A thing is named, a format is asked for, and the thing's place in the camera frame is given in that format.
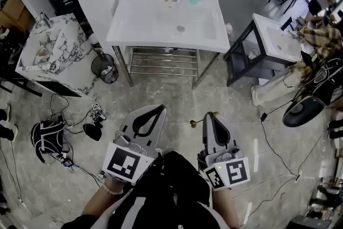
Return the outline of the black pouch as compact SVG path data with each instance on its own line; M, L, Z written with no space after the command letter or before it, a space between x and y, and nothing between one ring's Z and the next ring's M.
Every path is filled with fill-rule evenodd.
M83 125L83 130L84 133L90 137L91 139L95 140L95 141L99 141L101 136L102 136L102 131L100 128L98 128L97 126L93 125L93 124L84 124Z

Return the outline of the person's right forearm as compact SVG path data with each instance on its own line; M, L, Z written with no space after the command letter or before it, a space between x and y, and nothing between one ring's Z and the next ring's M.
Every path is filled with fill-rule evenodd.
M214 210L223 218L229 228L240 228L240 221L230 189L212 191L212 204Z

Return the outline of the person's left forearm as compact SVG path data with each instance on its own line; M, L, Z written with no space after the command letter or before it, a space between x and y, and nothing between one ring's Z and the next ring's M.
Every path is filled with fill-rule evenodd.
M92 196L82 211L80 217L83 220L84 228L91 228L109 207L123 197L124 186L125 183L119 180L105 179L102 187Z

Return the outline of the black white-striped backpack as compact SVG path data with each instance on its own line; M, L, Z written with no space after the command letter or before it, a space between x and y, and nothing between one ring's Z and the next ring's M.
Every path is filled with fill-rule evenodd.
M43 154L63 151L63 136L65 123L63 121L41 121L36 123L31 130L31 143L36 156L44 164Z

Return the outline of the black faucet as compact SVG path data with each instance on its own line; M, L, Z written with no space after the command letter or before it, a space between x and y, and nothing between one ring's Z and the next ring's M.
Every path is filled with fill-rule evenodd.
M289 17L286 22L280 27L282 31L294 31L294 27L292 26L293 19Z

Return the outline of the marble patterned sink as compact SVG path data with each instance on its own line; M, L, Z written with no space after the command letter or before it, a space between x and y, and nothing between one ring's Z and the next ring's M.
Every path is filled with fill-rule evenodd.
M97 77L91 72L96 53L74 14L35 22L16 72L65 97L92 98Z

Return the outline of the person's black clothing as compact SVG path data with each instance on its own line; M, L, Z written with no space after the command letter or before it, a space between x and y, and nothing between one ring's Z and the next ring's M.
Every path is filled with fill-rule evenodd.
M212 190L195 167L175 150L160 154L89 229L231 229L214 210ZM87 229L80 216L61 229Z

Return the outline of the white ceramic sink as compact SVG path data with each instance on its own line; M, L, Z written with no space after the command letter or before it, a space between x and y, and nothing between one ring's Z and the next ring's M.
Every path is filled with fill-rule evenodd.
M176 30L178 25L185 32ZM120 0L107 41L112 46L189 48L225 53L230 44L218 0Z

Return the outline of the spare hand-held gripper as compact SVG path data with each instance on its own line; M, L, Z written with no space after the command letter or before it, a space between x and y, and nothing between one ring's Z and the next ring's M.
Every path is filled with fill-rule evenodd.
M107 118L105 117L100 105L96 102L92 105L92 120L93 122L102 122Z

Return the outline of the brown cardboard box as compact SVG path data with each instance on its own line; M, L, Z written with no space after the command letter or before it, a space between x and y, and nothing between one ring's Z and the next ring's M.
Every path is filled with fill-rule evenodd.
M15 27L27 31L33 17L21 0L7 0L0 10L0 27Z

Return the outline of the metal sink stand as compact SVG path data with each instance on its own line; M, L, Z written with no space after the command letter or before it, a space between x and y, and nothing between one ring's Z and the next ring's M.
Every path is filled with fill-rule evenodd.
M209 69L218 59L215 52L207 65L201 67L200 50L173 47L130 46L125 58L120 46L112 46L126 81L134 86L133 75L191 78L191 88L196 89Z

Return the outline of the black round machine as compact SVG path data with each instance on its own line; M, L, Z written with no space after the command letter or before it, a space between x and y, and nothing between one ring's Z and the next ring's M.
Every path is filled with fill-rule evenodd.
M301 96L287 108L282 122L289 128L296 128L315 118L324 109L324 104L311 95Z

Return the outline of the chrome faucet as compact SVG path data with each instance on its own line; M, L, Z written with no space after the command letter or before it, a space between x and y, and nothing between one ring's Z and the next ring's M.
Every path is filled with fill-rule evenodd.
M35 28L39 28L41 26L46 26L48 27L48 29L52 27L51 20L47 17L47 15L44 12L41 12L35 20Z

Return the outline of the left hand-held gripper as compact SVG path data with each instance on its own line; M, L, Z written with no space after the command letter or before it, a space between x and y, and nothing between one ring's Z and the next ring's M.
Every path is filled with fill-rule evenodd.
M155 148L166 118L164 105L148 105L129 113L108 145L102 170L131 186L161 154Z

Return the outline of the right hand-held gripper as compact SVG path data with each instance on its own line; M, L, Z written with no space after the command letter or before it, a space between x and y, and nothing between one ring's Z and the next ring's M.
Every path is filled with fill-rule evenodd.
M227 142L225 150L214 153L215 135L214 118L218 120L217 137L223 143ZM219 191L231 189L250 181L249 160L243 156L238 147L238 129L223 116L214 116L213 112L205 114L203 119L203 144L206 154L198 154L198 168L207 177L212 189Z

